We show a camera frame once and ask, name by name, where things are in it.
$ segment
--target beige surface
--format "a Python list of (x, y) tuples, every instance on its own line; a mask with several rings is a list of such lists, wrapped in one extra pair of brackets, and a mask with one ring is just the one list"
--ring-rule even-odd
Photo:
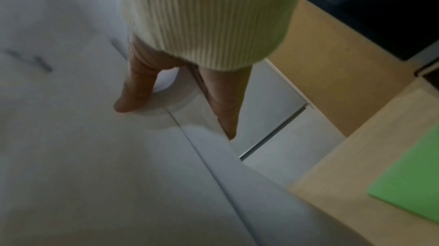
[(418, 79), (291, 190), (379, 246), (437, 246), (439, 225), (371, 198), (367, 188), (439, 121), (439, 92)]
[(401, 92), (417, 67), (306, 0), (269, 59), (345, 136)]

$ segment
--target wooden table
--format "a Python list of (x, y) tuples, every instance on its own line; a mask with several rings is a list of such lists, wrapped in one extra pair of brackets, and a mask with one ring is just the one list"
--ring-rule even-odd
[(291, 187), (379, 246), (437, 246), (439, 225), (367, 195), (439, 121), (439, 91), (417, 79)]

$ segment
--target brown floor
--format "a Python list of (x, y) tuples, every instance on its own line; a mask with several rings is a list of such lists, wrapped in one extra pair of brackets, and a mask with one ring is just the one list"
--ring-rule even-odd
[(269, 59), (346, 136), (411, 83), (417, 66), (306, 0)]

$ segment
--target cream sweater sleeve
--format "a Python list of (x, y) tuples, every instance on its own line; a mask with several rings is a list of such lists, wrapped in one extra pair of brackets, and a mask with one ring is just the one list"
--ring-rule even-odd
[(150, 46), (215, 70), (267, 57), (297, 0), (119, 0), (128, 27)]

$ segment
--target green object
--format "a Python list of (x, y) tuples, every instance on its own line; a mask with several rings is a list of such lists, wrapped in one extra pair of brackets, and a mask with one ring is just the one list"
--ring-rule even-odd
[(439, 124), (369, 187), (368, 194), (439, 223)]

